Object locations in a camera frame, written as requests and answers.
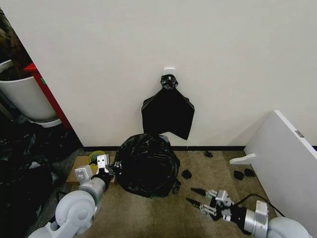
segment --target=black debris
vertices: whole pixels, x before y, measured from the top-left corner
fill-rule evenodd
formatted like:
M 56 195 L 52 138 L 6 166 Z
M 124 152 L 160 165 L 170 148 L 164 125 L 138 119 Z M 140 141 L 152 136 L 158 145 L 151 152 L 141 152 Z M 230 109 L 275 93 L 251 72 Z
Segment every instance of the black debris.
M 208 150 L 206 150 L 204 154 L 207 157 L 210 157 L 210 158 L 213 157 L 212 153 L 210 153 Z
M 239 179 L 239 180 L 242 180 L 243 177 L 244 177 L 244 174 L 240 171 L 237 171 L 235 170 L 234 173 L 233 173 L 233 176 L 236 178 L 236 179 Z
M 244 174 L 245 174 L 245 176 L 247 176 L 247 177 L 255 177 L 256 175 L 254 174 L 254 172 L 252 171 L 252 170 L 250 170 L 250 169 L 245 169 L 244 170 Z
M 184 171 L 182 172 L 182 176 L 183 176 L 183 178 L 185 178 L 185 179 L 190 179 L 190 178 L 192 177 L 192 173 L 191 173 L 189 170 L 184 170 Z

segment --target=black plastic pile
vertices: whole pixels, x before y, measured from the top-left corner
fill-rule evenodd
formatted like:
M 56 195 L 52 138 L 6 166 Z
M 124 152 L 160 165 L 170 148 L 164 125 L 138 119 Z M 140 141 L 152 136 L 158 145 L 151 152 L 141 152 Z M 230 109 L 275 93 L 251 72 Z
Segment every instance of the black plastic pile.
M 175 193 L 179 190 L 180 162 L 166 136 L 131 136 L 118 149 L 115 162 L 116 179 L 130 193 L 165 197 L 173 187 Z
M 33 123 L 0 125 L 0 223 L 3 234 L 23 237 L 52 192 L 58 176 L 52 162 L 65 158 L 80 142 L 62 126 Z

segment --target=white wall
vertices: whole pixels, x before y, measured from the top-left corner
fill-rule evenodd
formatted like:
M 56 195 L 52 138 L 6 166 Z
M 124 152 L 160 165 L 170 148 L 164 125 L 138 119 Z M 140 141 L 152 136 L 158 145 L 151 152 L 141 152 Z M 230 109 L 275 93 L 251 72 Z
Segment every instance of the white wall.
M 165 66 L 195 106 L 188 141 L 245 145 L 267 113 L 317 145 L 315 0 L 2 0 L 85 146 L 141 133 Z

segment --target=black trash piece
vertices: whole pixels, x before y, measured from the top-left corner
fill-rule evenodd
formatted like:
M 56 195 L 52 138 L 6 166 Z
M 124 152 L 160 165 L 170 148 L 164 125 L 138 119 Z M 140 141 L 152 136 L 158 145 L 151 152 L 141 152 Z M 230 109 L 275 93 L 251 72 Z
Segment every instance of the black trash piece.
M 174 185 L 173 185 L 173 188 L 172 188 L 172 193 L 173 194 L 178 194 L 179 190 L 180 190 L 180 186 L 181 186 L 181 182 L 176 180 Z
M 242 180 L 243 177 L 244 177 L 244 174 L 243 174 L 242 172 L 240 172 L 240 171 L 235 170 L 235 171 L 233 172 L 233 176 L 234 176 L 236 179 Z
M 169 131 L 187 140 L 195 108 L 177 91 L 178 82 L 174 75 L 163 75 L 161 85 L 162 89 L 157 94 L 143 102 L 143 131 L 150 135 Z
M 192 173 L 191 173 L 189 170 L 184 170 L 184 171 L 182 172 L 182 176 L 183 176 L 183 178 L 185 178 L 185 179 L 190 179 L 190 178 L 192 177 Z
M 207 157 L 210 157 L 210 158 L 213 157 L 212 153 L 209 152 L 208 150 L 206 150 L 206 151 L 204 152 L 204 155 L 207 156 Z
M 166 136 L 138 134 L 118 149 L 113 167 L 121 187 L 143 197 L 165 197 L 177 181 L 180 162 Z
M 250 170 L 250 169 L 245 169 L 244 170 L 244 174 L 245 174 L 245 176 L 247 176 L 247 177 L 255 177 L 256 175 L 254 174 L 254 172 L 252 171 L 252 170 Z
M 81 147 L 76 133 L 62 124 L 44 128 L 37 134 L 34 154 L 41 154 L 50 161 L 62 160 Z
M 43 204 L 54 188 L 50 165 L 28 163 L 22 167 L 14 161 L 0 160 L 0 192 L 3 195 L 0 222 L 4 234 L 22 238 L 28 227 L 38 218 Z M 19 223 L 19 229 L 12 224 Z

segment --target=black cable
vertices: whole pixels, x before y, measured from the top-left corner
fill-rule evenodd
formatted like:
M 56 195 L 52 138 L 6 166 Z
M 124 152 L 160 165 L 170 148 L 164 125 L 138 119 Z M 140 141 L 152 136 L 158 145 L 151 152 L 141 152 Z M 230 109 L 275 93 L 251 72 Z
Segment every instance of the black cable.
M 239 202 L 237 202 L 235 205 L 239 206 L 241 203 L 249 199 L 250 197 L 255 196 L 261 198 L 263 201 L 265 201 L 268 205 L 270 205 L 273 209 L 275 209 L 282 217 L 285 217 L 283 213 L 281 213 L 275 206 L 273 206 L 270 202 L 268 202 L 265 198 L 261 197 L 260 195 L 257 195 L 255 193 L 250 193 L 245 198 L 241 199 Z
M 59 194 L 64 194 L 64 195 L 66 195 L 66 194 L 68 194 L 68 192 L 57 191 L 57 192 L 56 192 L 56 200 L 57 200 L 57 203 L 59 203 L 59 201 L 60 201 Z

